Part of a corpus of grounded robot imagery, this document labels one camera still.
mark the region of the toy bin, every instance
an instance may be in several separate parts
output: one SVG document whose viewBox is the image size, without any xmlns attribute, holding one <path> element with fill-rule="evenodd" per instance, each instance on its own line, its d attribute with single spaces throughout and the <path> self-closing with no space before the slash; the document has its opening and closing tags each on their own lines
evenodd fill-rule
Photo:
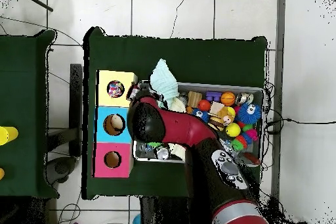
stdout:
<svg viewBox="0 0 336 224">
<path fill-rule="evenodd" d="M 190 91 L 201 93 L 202 99 L 206 98 L 206 92 L 233 92 L 235 96 L 238 93 L 252 93 L 253 94 L 253 103 L 257 104 L 261 107 L 265 105 L 264 102 L 264 90 L 261 88 L 254 88 L 254 87 L 240 87 L 240 86 L 225 86 L 225 85 L 209 85 L 209 84 L 196 84 L 196 83 L 179 83 L 178 82 L 178 91 L 179 93 L 186 93 L 188 94 Z M 263 154 L 263 129 L 265 123 L 265 116 L 264 112 L 262 112 L 261 119 L 258 121 L 256 129 L 258 132 L 259 139 L 258 141 L 253 142 L 250 144 L 243 152 L 251 152 L 254 156 L 261 158 Z M 222 139 L 232 140 L 232 138 L 228 137 L 224 131 L 218 132 L 219 137 Z M 171 163 L 184 163 L 183 161 L 176 161 L 176 160 L 158 160 L 158 159 L 146 159 L 146 158 L 138 158 L 135 154 L 135 147 L 136 143 L 133 143 L 133 156 L 136 160 L 143 161 L 143 162 L 171 162 Z"/>
</svg>

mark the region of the yellow cup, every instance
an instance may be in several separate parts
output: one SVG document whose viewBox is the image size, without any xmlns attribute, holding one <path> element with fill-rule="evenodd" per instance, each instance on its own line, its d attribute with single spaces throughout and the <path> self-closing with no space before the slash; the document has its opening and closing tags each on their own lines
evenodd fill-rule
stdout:
<svg viewBox="0 0 336 224">
<path fill-rule="evenodd" d="M 13 141 L 18 136 L 15 127 L 0 127 L 0 146 Z"/>
</svg>

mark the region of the light blue fabric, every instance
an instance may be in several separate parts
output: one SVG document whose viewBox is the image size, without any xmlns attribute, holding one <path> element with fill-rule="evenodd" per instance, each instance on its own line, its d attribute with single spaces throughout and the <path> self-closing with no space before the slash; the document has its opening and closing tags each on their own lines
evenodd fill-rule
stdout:
<svg viewBox="0 0 336 224">
<path fill-rule="evenodd" d="M 173 98 L 179 96 L 177 80 L 168 69 L 166 61 L 160 59 L 150 76 L 150 85 L 159 95 L 163 95 L 163 100 L 167 101 L 168 108 L 173 103 Z"/>
</svg>

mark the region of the green tablecloth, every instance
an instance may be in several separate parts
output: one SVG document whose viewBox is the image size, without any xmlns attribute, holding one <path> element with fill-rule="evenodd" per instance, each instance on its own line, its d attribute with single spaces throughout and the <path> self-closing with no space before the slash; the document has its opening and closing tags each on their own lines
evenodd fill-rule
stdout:
<svg viewBox="0 0 336 224">
<path fill-rule="evenodd" d="M 0 35 L 0 125 L 18 138 L 0 146 L 1 196 L 58 197 L 44 178 L 47 151 L 46 51 L 52 30 L 34 37 Z"/>
<path fill-rule="evenodd" d="M 108 37 L 91 28 L 84 38 L 84 92 L 89 89 L 87 162 L 83 161 L 83 187 L 94 195 L 187 196 L 183 164 L 137 162 L 128 179 L 91 177 L 96 70 L 134 72 L 148 79 L 159 59 L 165 59 L 178 82 L 263 87 L 266 39 L 156 39 Z"/>
</svg>

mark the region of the yellow ball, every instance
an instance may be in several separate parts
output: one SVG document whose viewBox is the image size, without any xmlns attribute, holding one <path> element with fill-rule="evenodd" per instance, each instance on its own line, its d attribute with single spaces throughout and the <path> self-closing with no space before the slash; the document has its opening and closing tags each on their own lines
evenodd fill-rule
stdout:
<svg viewBox="0 0 336 224">
<path fill-rule="evenodd" d="M 3 171 L 2 168 L 0 168 L 0 180 L 5 176 L 5 171 Z"/>
<path fill-rule="evenodd" d="M 240 127 L 236 123 L 231 123 L 226 127 L 226 134 L 230 137 L 237 137 L 240 134 Z"/>
</svg>

